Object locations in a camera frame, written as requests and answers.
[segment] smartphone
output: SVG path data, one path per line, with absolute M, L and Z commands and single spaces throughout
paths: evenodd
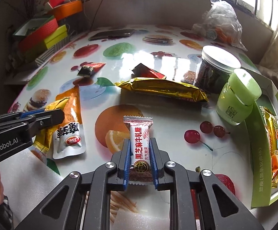
M 95 34 L 89 38 L 89 41 L 100 40 L 100 39 L 112 39 L 112 38 L 125 38 L 130 37 L 135 32 L 135 29 L 120 29 L 104 31 Z

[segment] metal screw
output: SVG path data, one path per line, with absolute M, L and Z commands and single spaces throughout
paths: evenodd
M 113 168 L 115 165 L 116 164 L 114 162 L 108 162 L 105 164 L 106 168 L 109 168 L 109 169 Z
M 79 175 L 80 175 L 80 173 L 78 173 L 77 171 L 73 171 L 73 172 L 71 172 L 71 173 L 69 174 L 69 176 L 70 176 L 71 178 L 78 178 Z
M 203 174 L 204 176 L 211 176 L 211 171 L 210 171 L 210 170 L 203 170 L 203 171 L 202 171 L 202 174 Z
M 173 168 L 173 167 L 176 166 L 176 163 L 173 162 L 173 161 L 168 161 L 168 162 L 166 163 L 166 165 L 167 165 L 168 167 L 170 167 L 170 168 Z

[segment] yellow box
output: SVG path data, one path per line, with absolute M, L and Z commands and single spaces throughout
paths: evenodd
M 25 60 L 26 62 L 34 61 L 39 55 L 44 53 L 46 50 L 54 46 L 57 42 L 61 41 L 63 38 L 67 37 L 67 27 L 62 25 L 54 33 L 45 38 L 39 44 L 26 51 Z

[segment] plastic bag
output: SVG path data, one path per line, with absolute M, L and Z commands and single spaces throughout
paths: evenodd
M 192 31 L 210 40 L 217 40 L 247 51 L 241 42 L 242 26 L 233 7 L 222 0 L 210 0 L 211 9 L 203 15 L 203 24 L 194 24 Z

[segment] cherry stem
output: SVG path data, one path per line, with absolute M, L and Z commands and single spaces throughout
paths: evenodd
M 208 149 L 210 149 L 211 151 L 213 151 L 213 149 L 211 147 L 209 147 L 206 143 L 203 143 L 201 140 L 199 140 L 202 144 L 206 145 Z

